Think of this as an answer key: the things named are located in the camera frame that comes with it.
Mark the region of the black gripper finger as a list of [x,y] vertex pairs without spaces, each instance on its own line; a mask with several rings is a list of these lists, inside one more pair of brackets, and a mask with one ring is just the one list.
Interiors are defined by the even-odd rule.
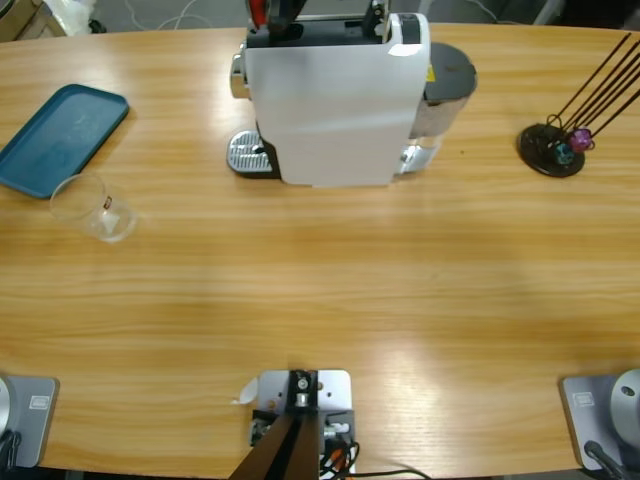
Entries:
[[306,0],[269,0],[266,2],[266,25],[272,36],[284,35],[299,16]]

